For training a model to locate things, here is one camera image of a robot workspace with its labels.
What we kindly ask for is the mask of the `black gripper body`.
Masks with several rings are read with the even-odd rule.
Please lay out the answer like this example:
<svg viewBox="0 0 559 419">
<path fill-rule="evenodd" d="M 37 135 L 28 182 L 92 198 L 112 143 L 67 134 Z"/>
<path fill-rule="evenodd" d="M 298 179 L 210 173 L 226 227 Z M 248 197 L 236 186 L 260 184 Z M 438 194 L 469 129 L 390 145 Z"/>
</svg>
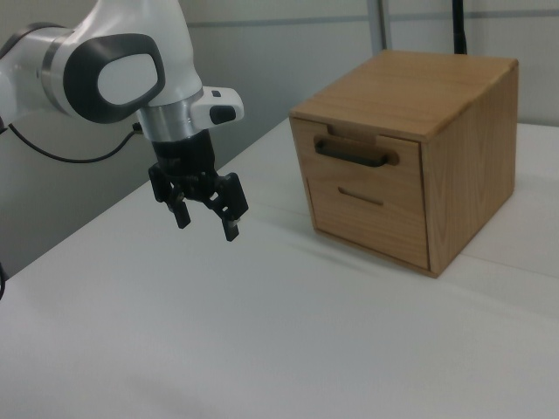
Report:
<svg viewBox="0 0 559 419">
<path fill-rule="evenodd" d="M 199 132 L 180 141 L 153 142 L 157 163 L 150 168 L 150 179 L 161 175 L 216 177 L 215 154 L 209 132 Z"/>
</svg>

